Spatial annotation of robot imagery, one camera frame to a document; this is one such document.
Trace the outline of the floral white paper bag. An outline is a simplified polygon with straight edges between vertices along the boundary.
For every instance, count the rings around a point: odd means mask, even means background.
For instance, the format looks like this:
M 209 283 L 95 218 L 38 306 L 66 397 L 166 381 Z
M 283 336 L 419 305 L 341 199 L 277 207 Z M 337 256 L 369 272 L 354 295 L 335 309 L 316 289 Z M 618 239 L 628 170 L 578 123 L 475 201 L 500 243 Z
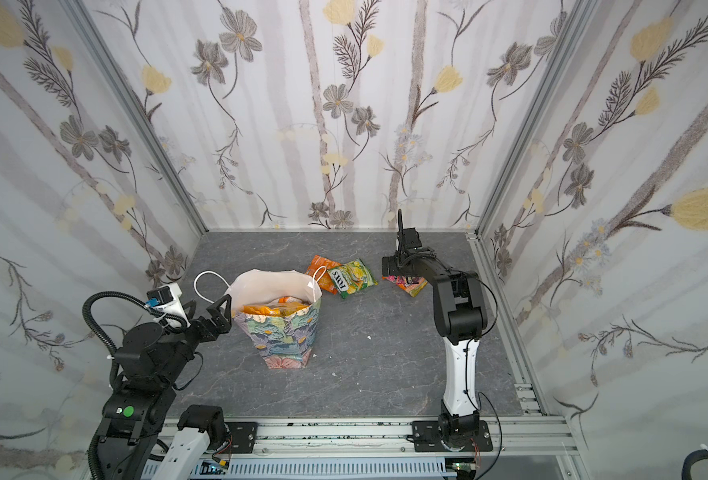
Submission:
M 225 281 L 225 293 L 232 298 L 233 322 L 251 339 L 271 369 L 301 369 L 312 357 L 322 303 L 322 289 L 306 273 L 291 271 L 247 271 Z M 292 296 L 310 303 L 287 317 L 248 315 L 243 307 Z

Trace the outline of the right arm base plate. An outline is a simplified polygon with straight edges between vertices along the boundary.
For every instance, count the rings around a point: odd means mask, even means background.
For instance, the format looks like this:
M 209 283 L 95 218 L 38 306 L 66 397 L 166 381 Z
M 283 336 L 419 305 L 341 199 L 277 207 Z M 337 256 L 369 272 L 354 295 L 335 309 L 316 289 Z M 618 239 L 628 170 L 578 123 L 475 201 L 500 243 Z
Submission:
M 412 441 L 417 453 L 475 453 L 494 450 L 488 423 L 461 425 L 459 430 L 439 420 L 415 420 L 411 423 Z

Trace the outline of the green yellow Fox's candy bag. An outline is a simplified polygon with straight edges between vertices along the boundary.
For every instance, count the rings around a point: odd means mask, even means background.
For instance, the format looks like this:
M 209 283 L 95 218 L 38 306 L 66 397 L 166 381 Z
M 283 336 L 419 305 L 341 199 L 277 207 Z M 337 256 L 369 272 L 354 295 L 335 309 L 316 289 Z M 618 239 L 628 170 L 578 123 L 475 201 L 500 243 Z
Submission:
M 332 267 L 328 274 L 343 299 L 378 284 L 371 270 L 361 259 Z

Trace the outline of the yellow mango Lot100 bag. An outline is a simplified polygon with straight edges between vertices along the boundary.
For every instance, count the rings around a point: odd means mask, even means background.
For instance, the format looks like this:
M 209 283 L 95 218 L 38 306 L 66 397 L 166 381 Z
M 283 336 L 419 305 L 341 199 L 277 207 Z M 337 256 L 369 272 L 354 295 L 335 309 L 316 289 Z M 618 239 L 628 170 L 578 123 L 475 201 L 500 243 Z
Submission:
M 292 296 L 284 296 L 268 303 L 253 303 L 243 307 L 248 315 L 287 317 L 304 310 L 310 303 Z

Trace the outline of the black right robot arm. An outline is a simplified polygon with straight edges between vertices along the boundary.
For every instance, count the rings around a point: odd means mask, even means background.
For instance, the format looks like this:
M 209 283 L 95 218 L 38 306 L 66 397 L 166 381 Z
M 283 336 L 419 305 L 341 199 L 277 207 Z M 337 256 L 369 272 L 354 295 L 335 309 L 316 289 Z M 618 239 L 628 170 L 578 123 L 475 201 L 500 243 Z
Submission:
M 432 311 L 446 355 L 446 386 L 438 417 L 439 444 L 459 451 L 482 433 L 476 368 L 481 340 L 489 332 L 486 286 L 479 275 L 449 266 L 422 244 L 415 228 L 397 214 L 396 250 L 382 258 L 382 274 L 405 288 L 432 288 Z

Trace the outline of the orange snack packet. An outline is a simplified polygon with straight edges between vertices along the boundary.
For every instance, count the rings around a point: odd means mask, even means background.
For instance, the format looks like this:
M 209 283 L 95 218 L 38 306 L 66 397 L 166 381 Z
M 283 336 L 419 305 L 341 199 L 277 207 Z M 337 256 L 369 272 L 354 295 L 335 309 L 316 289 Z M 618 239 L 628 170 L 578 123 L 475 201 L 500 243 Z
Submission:
M 341 266 L 341 263 L 337 261 L 315 255 L 306 270 L 306 274 L 311 276 L 323 291 L 337 294 L 338 290 L 330 276 L 329 270 L 339 266 Z

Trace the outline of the aluminium front rail frame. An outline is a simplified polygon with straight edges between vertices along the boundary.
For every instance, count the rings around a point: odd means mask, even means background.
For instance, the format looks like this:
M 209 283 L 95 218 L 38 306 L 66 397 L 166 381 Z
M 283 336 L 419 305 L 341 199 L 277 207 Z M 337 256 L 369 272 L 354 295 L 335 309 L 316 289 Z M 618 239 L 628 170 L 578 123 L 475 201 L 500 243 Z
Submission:
M 545 457 L 557 463 L 560 478 L 582 478 L 576 463 L 578 442 L 567 421 L 558 416 L 481 417 L 488 423 L 494 450 L 475 453 L 417 453 L 411 423 L 429 417 L 373 418 L 227 418 L 258 423 L 251 454 L 205 452 L 204 439 L 179 432 L 180 416 L 165 419 L 159 442 L 138 479 L 189 479 L 202 461 L 228 467 L 236 459 L 284 458 L 444 458 L 461 478 L 492 479 L 505 461 Z

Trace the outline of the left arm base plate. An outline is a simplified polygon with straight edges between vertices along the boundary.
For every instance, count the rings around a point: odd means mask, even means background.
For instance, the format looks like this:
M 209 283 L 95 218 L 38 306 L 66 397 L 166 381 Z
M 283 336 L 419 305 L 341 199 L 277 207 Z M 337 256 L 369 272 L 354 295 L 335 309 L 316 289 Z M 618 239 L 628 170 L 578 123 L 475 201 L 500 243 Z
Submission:
M 205 452 L 251 454 L 257 439 L 258 423 L 227 420 L 220 406 L 191 405 L 177 422 L 179 432 L 204 439 Z

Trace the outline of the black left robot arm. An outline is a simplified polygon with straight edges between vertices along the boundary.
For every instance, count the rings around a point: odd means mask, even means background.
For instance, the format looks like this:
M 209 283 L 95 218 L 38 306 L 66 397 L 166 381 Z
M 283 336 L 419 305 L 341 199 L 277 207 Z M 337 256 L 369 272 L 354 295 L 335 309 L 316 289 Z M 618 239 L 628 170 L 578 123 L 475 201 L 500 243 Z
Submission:
M 230 295 L 211 303 L 203 316 L 193 301 L 181 303 L 172 286 L 147 293 L 147 300 L 118 291 L 90 296 L 82 315 L 91 332 L 106 346 L 111 361 L 112 394 L 87 450 L 94 479 L 138 479 L 159 442 L 167 413 L 181 386 L 177 380 L 197 357 L 200 344 L 217 340 L 232 327 Z M 151 315 L 131 328 L 120 345 L 109 337 L 92 313 L 103 299 L 124 300 Z

